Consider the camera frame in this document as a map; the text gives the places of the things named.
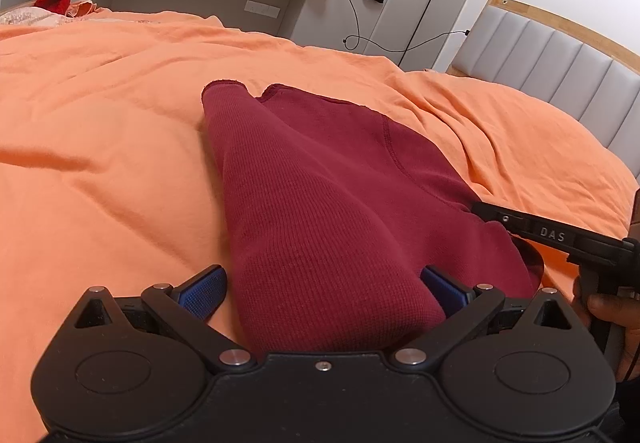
power cord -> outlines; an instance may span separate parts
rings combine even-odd
[[[358,13],[356,12],[356,7],[353,5],[353,1],[351,1],[351,0],[349,0],[349,4],[351,5],[351,9],[353,10],[353,16],[356,18],[356,30],[357,30],[358,33],[356,35],[347,35],[342,40],[342,42],[344,43],[344,47],[347,49],[347,51],[354,51],[354,49],[356,49],[360,45],[360,40],[362,39],[362,40],[366,40],[367,42],[370,42],[372,44],[375,44],[380,49],[383,49],[384,51],[386,51],[388,53],[402,53],[402,54],[404,54],[404,53],[406,53],[408,51],[411,51],[412,49],[420,48],[420,46],[423,46],[423,45],[427,44],[428,42],[431,42],[432,40],[436,40],[437,38],[441,38],[443,35],[452,35],[453,33],[464,33],[465,35],[469,35],[469,32],[470,32],[470,30],[457,30],[456,32],[444,32],[444,33],[441,33],[440,35],[437,35],[435,37],[431,37],[430,39],[427,39],[424,42],[421,42],[420,44],[417,44],[416,46],[411,46],[410,48],[409,48],[409,45],[407,45],[406,48],[404,48],[404,49],[387,49],[387,48],[384,48],[383,46],[380,46],[374,40],[371,40],[370,38],[362,37],[360,35],[360,21],[358,20]],[[356,37],[358,39],[358,41],[356,42],[356,45],[353,46],[353,48],[349,48],[349,46],[347,45],[347,41],[351,37]]]
[[[633,359],[631,360],[631,365],[629,366],[629,369],[626,372],[625,379],[622,381],[628,381],[628,379],[631,378],[631,374],[636,368],[636,363],[638,363],[639,358],[640,358],[640,342],[638,343],[638,347],[636,347],[636,352],[634,354]]]

maroon knit fabric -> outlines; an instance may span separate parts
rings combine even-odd
[[[381,349],[444,320],[420,271],[532,296],[509,234],[438,148],[368,108],[270,86],[203,91],[231,287],[251,349]]]

bed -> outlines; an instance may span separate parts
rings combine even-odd
[[[500,26],[486,32],[483,16],[450,68],[463,76],[404,73],[386,58],[171,12],[0,26],[3,437],[31,443],[44,433],[31,372],[87,287],[133,296],[212,263],[233,287],[200,102],[212,80],[241,81],[253,96],[281,83],[367,106],[429,138],[482,200],[623,237],[640,166],[540,94],[478,71],[496,40],[478,44],[502,36]],[[561,254],[543,257],[545,283],[569,295],[575,268]],[[242,343],[232,293],[210,322]]]
[[[529,4],[488,0],[447,73],[550,103],[591,131],[640,182],[640,56],[611,39]],[[551,275],[568,290],[566,273],[547,265]]]

orange bedsheet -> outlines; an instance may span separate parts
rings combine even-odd
[[[516,90],[403,73],[385,58],[299,48],[215,18],[91,17],[0,26],[2,441],[44,433],[30,375],[88,286],[137,295],[228,267],[202,134],[211,80],[242,81],[255,96],[283,83],[366,105],[436,143],[484,200],[625,235],[638,186],[628,169],[568,115]],[[547,279],[569,290],[575,269],[544,255]],[[241,341],[230,300],[212,323]]]

finger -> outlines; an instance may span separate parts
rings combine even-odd
[[[629,334],[629,331],[627,333],[625,351],[622,354],[622,360],[620,360],[620,365],[618,366],[618,371],[616,373],[617,381],[622,381],[625,378],[626,373],[634,360],[638,344],[640,343],[640,336]],[[636,362],[635,368],[631,372],[629,379],[634,379],[638,376],[640,376],[640,362]]]
[[[574,280],[574,297],[580,298],[582,296],[582,289],[580,287],[580,276]]]
[[[614,295],[594,294],[587,304],[594,317],[630,329],[640,328],[640,301]]]
[[[575,314],[578,315],[580,322],[589,329],[589,326],[591,326],[591,315],[589,315],[589,312],[584,308],[582,302],[580,302],[579,299],[574,298],[571,302],[571,307],[574,309]]]

